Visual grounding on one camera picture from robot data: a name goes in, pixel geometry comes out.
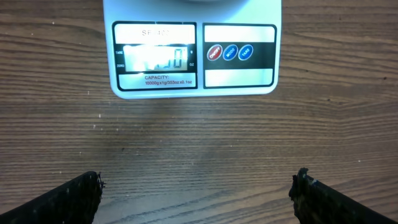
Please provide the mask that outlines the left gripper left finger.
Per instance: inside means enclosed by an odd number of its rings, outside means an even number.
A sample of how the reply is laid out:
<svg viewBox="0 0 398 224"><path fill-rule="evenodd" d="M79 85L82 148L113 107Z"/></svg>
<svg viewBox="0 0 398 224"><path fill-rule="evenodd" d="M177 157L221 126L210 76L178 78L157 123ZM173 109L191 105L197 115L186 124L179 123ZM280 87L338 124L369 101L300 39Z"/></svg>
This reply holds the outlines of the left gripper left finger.
<svg viewBox="0 0 398 224"><path fill-rule="evenodd" d="M88 171L1 214L1 223L92 223L105 183Z"/></svg>

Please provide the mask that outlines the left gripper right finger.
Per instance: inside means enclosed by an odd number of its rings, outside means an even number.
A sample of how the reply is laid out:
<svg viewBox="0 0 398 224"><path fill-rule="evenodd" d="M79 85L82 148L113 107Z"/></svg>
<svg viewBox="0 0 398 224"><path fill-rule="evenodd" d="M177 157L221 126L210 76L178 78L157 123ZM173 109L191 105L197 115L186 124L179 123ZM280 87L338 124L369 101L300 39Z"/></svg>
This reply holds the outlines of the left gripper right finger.
<svg viewBox="0 0 398 224"><path fill-rule="evenodd" d="M325 185L301 168L292 176L289 197L301 224L397 224L339 191Z"/></svg>

